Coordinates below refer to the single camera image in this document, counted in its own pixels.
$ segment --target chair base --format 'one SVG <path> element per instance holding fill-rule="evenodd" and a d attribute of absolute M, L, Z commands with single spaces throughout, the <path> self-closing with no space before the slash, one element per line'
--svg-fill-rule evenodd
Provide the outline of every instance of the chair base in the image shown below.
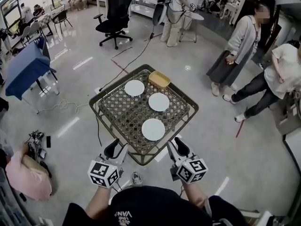
<path fill-rule="evenodd" d="M 118 49 L 118 46 L 117 46 L 117 41 L 116 41 L 116 38 L 123 38 L 123 39 L 130 39 L 130 41 L 133 41 L 133 38 L 129 37 L 129 36 L 125 36 L 125 35 L 121 35 L 122 34 L 126 34 L 124 31 L 119 31 L 119 32 L 112 32 L 112 33 L 106 33 L 105 36 L 108 37 L 106 39 L 104 39 L 103 41 L 101 41 L 99 43 L 99 46 L 102 46 L 104 42 L 108 41 L 108 40 L 111 40 L 111 39 L 114 39 L 115 41 L 115 49 Z"/>

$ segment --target black chair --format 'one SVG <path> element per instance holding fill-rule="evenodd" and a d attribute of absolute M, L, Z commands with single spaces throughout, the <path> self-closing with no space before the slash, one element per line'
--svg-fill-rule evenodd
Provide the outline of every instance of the black chair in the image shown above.
<path fill-rule="evenodd" d="M 101 16 L 103 14 L 94 17 L 94 19 L 98 18 L 100 23 L 96 27 L 96 30 L 105 33 L 106 37 L 109 36 L 101 41 L 99 46 L 102 46 L 103 43 L 108 40 L 114 39 L 115 49 L 118 49 L 116 38 L 130 39 L 130 41 L 133 41 L 131 37 L 121 35 L 121 33 L 126 34 L 122 29 L 127 28 L 127 23 L 130 20 L 127 11 L 131 2 L 132 0 L 108 0 L 108 20 L 102 22 Z"/>
<path fill-rule="evenodd" d="M 60 12 L 58 15 L 56 15 L 56 16 L 52 19 L 52 21 L 54 22 L 55 25 L 56 25 L 56 24 L 60 24 L 61 33 L 63 33 L 63 32 L 62 32 L 62 26 L 61 26 L 61 23 L 64 22 L 65 27 L 66 27 L 66 22 L 65 22 L 65 21 L 67 21 L 67 22 L 70 24 L 70 22 L 69 22 L 68 19 L 67 19 L 67 12 L 66 12 L 66 10 L 64 10 L 64 11 Z"/>

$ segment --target woman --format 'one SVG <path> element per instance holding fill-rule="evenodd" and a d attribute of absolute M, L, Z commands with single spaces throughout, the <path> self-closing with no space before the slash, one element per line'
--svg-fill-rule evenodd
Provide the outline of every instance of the woman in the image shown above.
<path fill-rule="evenodd" d="M 272 61 L 273 66 L 266 68 L 236 94 L 223 96 L 225 101 L 235 104 L 266 90 L 256 105 L 235 117 L 236 122 L 259 114 L 271 104 L 283 99 L 286 93 L 301 88 L 301 47 L 298 41 L 290 41 L 274 49 Z"/>
<path fill-rule="evenodd" d="M 207 72 L 212 81 L 211 89 L 215 96 L 219 96 L 219 89 L 225 85 L 231 87 L 242 68 L 257 50 L 261 24 L 269 21 L 269 9 L 255 0 L 250 14 L 240 19 L 225 51 Z"/>

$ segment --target pink shirt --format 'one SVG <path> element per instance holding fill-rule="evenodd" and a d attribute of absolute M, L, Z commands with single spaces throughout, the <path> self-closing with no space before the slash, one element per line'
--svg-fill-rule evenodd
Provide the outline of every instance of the pink shirt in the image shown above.
<path fill-rule="evenodd" d="M 35 200 L 48 200 L 52 192 L 49 176 L 22 164 L 22 153 L 17 151 L 5 170 L 9 184 L 26 196 Z"/>

